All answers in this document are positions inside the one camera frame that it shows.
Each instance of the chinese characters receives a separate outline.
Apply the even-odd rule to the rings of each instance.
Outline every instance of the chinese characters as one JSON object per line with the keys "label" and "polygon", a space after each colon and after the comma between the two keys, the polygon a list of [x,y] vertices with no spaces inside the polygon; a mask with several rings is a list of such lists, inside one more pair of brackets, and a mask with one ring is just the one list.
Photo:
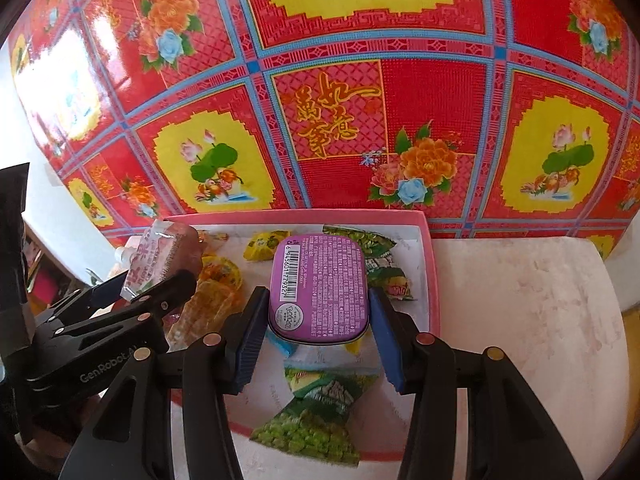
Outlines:
{"label": "chinese characters", "polygon": [[355,96],[374,97],[382,92],[375,86],[350,88],[347,83],[331,81],[325,72],[319,74],[318,83],[320,93],[316,99],[308,85],[301,86],[295,93],[298,122],[306,123],[298,135],[307,140],[316,156],[326,158],[326,147],[332,140],[355,139],[359,133],[352,124],[355,117],[347,112],[343,103]]}

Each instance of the blue gripper pad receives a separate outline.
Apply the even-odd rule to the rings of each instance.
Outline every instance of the blue gripper pad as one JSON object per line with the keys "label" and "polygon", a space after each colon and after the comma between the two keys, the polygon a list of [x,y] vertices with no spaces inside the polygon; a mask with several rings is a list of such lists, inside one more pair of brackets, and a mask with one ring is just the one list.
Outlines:
{"label": "blue gripper pad", "polygon": [[402,347],[399,341],[396,311],[388,297],[379,287],[369,289],[370,322],[376,340],[386,380],[404,393],[404,370],[402,369]]}
{"label": "blue gripper pad", "polygon": [[263,286],[257,286],[242,314],[234,314],[238,317],[231,323],[230,319],[227,319],[222,329],[227,339],[225,354],[228,359],[235,361],[233,394],[241,392],[254,374],[255,363],[267,329],[268,308],[269,291]]}

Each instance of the pink tray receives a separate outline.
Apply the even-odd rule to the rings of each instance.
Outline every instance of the pink tray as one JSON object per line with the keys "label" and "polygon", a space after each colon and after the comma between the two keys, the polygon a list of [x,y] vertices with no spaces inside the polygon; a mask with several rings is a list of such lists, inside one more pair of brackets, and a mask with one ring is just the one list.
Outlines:
{"label": "pink tray", "polygon": [[412,225],[420,229],[424,248],[424,268],[427,273],[429,296],[429,330],[440,336],[440,304],[438,280],[433,257],[433,245],[427,220],[420,211],[391,209],[269,209],[264,211],[240,211],[222,213],[197,213],[167,218],[190,225],[233,224],[362,224],[362,225]]}

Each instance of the pink lotus flower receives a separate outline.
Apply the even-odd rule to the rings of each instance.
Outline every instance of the pink lotus flower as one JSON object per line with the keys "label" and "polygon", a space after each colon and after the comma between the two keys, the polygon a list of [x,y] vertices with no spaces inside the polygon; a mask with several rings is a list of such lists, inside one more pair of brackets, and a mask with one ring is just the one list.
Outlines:
{"label": "pink lotus flower", "polygon": [[193,164],[198,159],[198,154],[202,152],[202,146],[196,144],[191,139],[187,139],[186,142],[183,142],[180,145],[180,154],[182,158],[187,162]]}
{"label": "pink lotus flower", "polygon": [[371,178],[371,183],[380,188],[380,195],[390,196],[398,190],[400,165],[397,162],[380,164]]}
{"label": "pink lotus flower", "polygon": [[209,144],[215,144],[216,136],[212,134],[209,130],[204,130],[204,141],[208,142]]}
{"label": "pink lotus flower", "polygon": [[570,124],[569,126],[560,124],[560,127],[554,132],[554,138],[551,145],[556,150],[560,150],[562,148],[566,149],[566,146],[574,141],[575,134],[573,131],[573,127]]}

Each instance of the white table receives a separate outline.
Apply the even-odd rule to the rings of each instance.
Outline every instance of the white table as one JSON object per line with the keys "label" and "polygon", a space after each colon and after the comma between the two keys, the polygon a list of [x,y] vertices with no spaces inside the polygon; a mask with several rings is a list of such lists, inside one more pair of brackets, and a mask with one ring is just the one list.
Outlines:
{"label": "white table", "polygon": [[[622,443],[628,358],[620,307],[598,251],[588,240],[434,240],[441,338],[481,352],[499,346],[529,382],[580,466],[595,480]],[[455,479],[466,462],[466,395],[460,391]],[[180,408],[174,408],[176,479],[186,479]],[[329,466],[234,436],[246,479],[380,478],[398,462]]]}

